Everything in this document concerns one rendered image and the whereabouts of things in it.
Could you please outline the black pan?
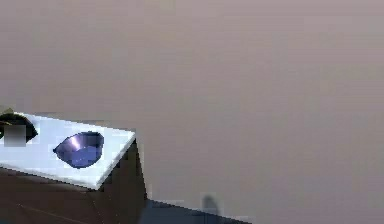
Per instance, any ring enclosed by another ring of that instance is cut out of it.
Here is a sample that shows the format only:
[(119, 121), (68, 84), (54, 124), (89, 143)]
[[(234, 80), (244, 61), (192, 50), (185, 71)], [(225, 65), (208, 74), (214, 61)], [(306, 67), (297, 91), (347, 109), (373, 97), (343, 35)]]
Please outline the black pan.
[(32, 122), (15, 113), (0, 115), (0, 139), (29, 142), (38, 135)]

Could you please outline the blue mixing bowl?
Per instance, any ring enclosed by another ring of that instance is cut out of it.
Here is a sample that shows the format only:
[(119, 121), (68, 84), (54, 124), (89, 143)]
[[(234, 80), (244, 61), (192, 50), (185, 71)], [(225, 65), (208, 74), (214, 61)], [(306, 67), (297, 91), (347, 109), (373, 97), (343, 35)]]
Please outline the blue mixing bowl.
[(82, 169), (92, 166), (102, 156), (104, 136), (99, 132), (87, 131), (67, 137), (53, 152), (71, 166)]

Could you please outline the brown cabinet with white top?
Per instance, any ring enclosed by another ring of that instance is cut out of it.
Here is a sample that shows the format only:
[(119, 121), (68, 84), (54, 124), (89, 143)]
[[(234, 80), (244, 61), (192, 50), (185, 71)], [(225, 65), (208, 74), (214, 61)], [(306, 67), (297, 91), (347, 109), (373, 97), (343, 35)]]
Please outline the brown cabinet with white top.
[[(138, 224), (147, 196), (134, 131), (15, 114), (38, 135), (0, 139), (0, 224)], [(87, 131), (104, 136), (92, 166), (72, 168), (53, 152)]]

